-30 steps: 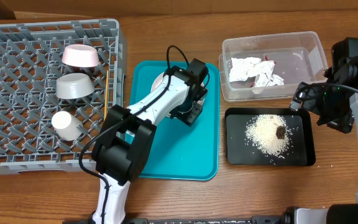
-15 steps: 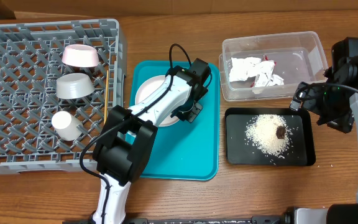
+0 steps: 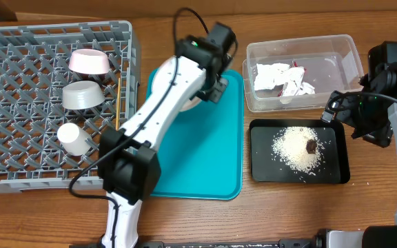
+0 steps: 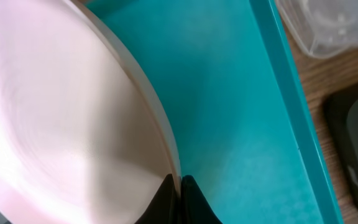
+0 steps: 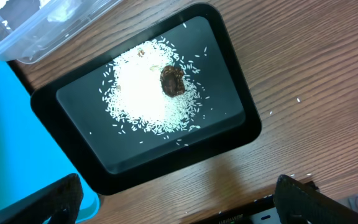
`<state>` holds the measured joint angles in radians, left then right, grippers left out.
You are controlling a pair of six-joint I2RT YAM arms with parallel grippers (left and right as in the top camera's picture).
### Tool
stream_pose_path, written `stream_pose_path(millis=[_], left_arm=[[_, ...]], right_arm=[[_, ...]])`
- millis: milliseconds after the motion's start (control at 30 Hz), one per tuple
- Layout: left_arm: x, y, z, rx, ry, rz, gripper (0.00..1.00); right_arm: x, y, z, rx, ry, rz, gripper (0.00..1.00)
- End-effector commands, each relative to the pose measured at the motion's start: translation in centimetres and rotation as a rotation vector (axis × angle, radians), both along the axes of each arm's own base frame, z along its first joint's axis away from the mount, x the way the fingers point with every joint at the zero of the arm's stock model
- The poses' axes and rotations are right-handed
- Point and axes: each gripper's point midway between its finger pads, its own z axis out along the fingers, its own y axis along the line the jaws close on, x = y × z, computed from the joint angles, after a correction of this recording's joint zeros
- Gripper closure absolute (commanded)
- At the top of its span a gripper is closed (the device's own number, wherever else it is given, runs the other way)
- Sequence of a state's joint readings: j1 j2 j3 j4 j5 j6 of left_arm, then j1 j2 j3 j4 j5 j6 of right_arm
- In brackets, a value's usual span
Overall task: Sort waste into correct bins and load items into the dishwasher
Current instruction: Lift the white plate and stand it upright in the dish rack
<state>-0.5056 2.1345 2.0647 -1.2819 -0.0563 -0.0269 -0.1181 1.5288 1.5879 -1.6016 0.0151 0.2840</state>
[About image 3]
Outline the large white plate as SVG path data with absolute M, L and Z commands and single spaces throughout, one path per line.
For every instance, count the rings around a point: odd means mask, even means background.
M 159 83 L 155 82 L 155 76 L 158 73 L 158 69 L 155 69 L 148 80 L 148 86 L 147 86 L 147 95 L 146 98 L 148 99 L 152 93 L 158 92 L 161 89 L 161 86 Z M 183 105 L 181 108 L 181 112 L 188 111 L 194 107 L 196 107 L 199 103 L 201 103 L 202 100 L 195 96 L 192 99 L 188 99 L 187 102 Z

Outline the brown food scrap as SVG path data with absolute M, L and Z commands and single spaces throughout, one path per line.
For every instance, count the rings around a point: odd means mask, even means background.
M 306 151 L 308 154 L 315 154 L 317 150 L 317 142 L 314 139 L 310 139 L 306 144 Z

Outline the white wrapper waste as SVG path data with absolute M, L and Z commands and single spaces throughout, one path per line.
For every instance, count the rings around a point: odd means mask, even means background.
M 315 87 L 305 82 L 306 69 L 294 61 L 286 63 L 258 64 L 254 90 L 278 90 L 278 96 L 315 94 Z

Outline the pile of white rice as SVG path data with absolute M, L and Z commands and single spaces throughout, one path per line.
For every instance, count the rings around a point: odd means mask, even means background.
M 308 154 L 306 151 L 306 144 L 310 139 L 317 142 L 315 154 Z M 304 176 L 319 174 L 320 166 L 325 163 L 324 149 L 324 143 L 313 127 L 282 127 L 272 137 L 272 161 L 281 163 L 280 171 L 287 168 L 291 174 L 300 174 L 299 179 L 303 182 L 306 182 Z

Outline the wooden chopstick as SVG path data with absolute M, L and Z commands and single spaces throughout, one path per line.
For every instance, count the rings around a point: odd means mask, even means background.
M 118 77 L 117 83 L 117 94 L 116 94 L 116 118 L 115 118 L 115 128 L 119 130 L 120 127 L 120 113 L 121 113 L 121 77 Z

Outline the pink bowl with food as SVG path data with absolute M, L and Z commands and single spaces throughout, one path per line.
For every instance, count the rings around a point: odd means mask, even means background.
M 72 52 L 68 67 L 80 74 L 107 74 L 110 70 L 106 53 L 93 49 L 78 49 Z

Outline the grey bowl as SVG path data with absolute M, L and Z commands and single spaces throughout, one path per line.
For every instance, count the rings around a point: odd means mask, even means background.
M 103 91 L 94 81 L 77 81 L 63 88 L 62 106 L 68 110 L 88 109 L 104 101 Z

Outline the white paper cup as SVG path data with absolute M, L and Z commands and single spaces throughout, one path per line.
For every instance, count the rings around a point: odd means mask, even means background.
M 72 156 L 81 156 L 89 151 L 90 135 L 74 123 L 65 123 L 57 131 L 57 138 L 65 151 Z

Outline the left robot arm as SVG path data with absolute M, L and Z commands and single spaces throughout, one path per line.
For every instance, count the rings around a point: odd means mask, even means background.
M 137 243 L 140 208 L 161 176 L 161 141 L 183 106 L 194 98 L 218 103 L 226 90 L 221 75 L 232 62 L 228 53 L 236 35 L 216 23 L 205 38 L 179 40 L 175 55 L 153 78 L 150 97 L 118 130 L 107 128 L 99 144 L 98 175 L 109 200 L 102 247 Z

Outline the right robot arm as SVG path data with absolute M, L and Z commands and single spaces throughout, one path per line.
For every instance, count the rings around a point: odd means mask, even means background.
M 385 41 L 368 52 L 368 73 L 359 92 L 331 93 L 322 121 L 340 121 L 380 147 L 396 142 L 397 158 L 397 41 Z M 369 226 L 363 231 L 322 229 L 313 247 L 397 247 L 397 209 L 394 225 Z

